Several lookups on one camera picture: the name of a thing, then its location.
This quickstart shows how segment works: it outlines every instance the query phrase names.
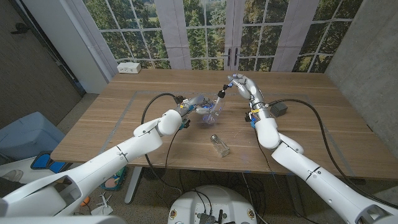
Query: window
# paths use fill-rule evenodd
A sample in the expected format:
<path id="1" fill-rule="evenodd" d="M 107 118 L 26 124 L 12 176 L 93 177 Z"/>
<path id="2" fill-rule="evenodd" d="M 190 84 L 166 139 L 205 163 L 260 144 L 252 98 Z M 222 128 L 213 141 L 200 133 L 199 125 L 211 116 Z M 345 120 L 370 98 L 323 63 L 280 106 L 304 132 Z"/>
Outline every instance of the window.
<path id="1" fill-rule="evenodd" d="M 83 0 L 117 62 L 170 68 L 154 0 Z"/>
<path id="2" fill-rule="evenodd" d="M 288 5 L 288 0 L 246 0 L 240 71 L 271 70 Z"/>
<path id="3" fill-rule="evenodd" d="M 362 0 L 320 0 L 293 72 L 325 72 Z"/>
<path id="4" fill-rule="evenodd" d="M 226 0 L 183 0 L 192 69 L 224 70 Z"/>

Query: metal table leg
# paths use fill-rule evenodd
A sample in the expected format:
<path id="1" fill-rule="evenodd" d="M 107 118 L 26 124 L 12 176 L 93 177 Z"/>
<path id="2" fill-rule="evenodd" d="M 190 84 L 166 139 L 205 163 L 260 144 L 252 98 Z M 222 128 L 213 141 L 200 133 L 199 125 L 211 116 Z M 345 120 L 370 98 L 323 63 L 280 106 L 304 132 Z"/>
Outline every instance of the metal table leg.
<path id="1" fill-rule="evenodd" d="M 127 189 L 126 197 L 124 198 L 124 203 L 126 204 L 130 204 L 132 202 L 132 198 L 136 192 L 139 178 L 141 176 L 141 170 L 142 167 L 135 167 L 132 172 L 129 188 Z"/>

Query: orange object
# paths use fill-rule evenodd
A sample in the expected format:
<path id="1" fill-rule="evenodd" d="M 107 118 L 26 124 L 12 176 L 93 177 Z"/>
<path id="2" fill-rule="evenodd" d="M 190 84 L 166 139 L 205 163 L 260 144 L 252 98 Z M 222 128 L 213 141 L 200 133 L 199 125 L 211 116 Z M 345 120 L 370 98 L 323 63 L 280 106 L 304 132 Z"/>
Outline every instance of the orange object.
<path id="1" fill-rule="evenodd" d="M 90 201 L 90 197 L 87 196 L 87 198 L 80 204 L 80 206 L 85 206 L 85 205 L 87 205 L 89 201 Z"/>

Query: wooden table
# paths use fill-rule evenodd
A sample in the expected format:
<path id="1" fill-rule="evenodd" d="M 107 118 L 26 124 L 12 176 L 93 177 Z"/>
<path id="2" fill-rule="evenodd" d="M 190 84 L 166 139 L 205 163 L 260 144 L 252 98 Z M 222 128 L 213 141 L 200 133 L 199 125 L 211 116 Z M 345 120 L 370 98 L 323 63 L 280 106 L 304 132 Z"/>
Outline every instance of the wooden table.
<path id="1" fill-rule="evenodd" d="M 232 71 L 145 70 L 139 74 L 117 74 L 97 97 L 77 124 L 51 154 L 56 161 L 86 162 L 124 140 L 140 125 L 142 112 L 159 93 L 168 92 L 187 98 L 204 94 L 215 96 Z M 319 73 L 242 72 L 253 79 L 267 101 L 296 98 L 311 103 L 325 125 L 328 142 L 337 163 L 351 177 L 398 179 L 398 160 L 367 127 L 346 98 L 328 77 Z M 236 87 L 229 88 L 225 107 L 214 126 L 201 123 L 199 114 L 191 113 L 191 125 L 177 134 L 170 150 L 168 168 L 269 173 L 258 148 L 254 130 L 245 122 L 248 101 Z M 287 113 L 276 118 L 279 131 L 304 147 L 305 155 L 340 175 L 331 163 L 322 140 L 315 115 L 304 105 L 286 102 Z M 158 118 L 174 108 L 169 96 L 159 98 L 149 108 L 146 121 Z M 210 142 L 217 134 L 230 148 L 220 157 Z M 162 138 L 164 144 L 149 153 L 155 167 L 164 167 L 172 136 Z M 291 172 L 264 150 L 276 174 Z M 147 166 L 145 157 L 129 163 Z"/>

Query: table leg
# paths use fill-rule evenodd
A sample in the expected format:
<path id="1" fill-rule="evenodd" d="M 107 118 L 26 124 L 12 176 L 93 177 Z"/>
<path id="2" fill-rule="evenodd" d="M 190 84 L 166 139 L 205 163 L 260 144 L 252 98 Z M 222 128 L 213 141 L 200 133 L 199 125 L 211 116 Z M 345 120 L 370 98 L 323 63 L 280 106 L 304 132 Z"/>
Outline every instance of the table leg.
<path id="1" fill-rule="evenodd" d="M 139 178 L 141 176 L 141 170 L 142 170 L 142 167 L 135 167 L 132 172 L 129 188 L 127 189 L 127 193 L 124 198 L 124 203 L 126 203 L 126 204 L 130 204 L 132 202 L 132 198 L 134 196 L 134 193 L 136 192 Z"/>
<path id="2" fill-rule="evenodd" d="M 300 196 L 299 187 L 297 185 L 297 177 L 295 175 L 286 176 L 286 183 L 289 188 L 290 197 L 292 198 L 293 206 L 296 212 L 300 215 L 304 214 L 303 202 Z"/>

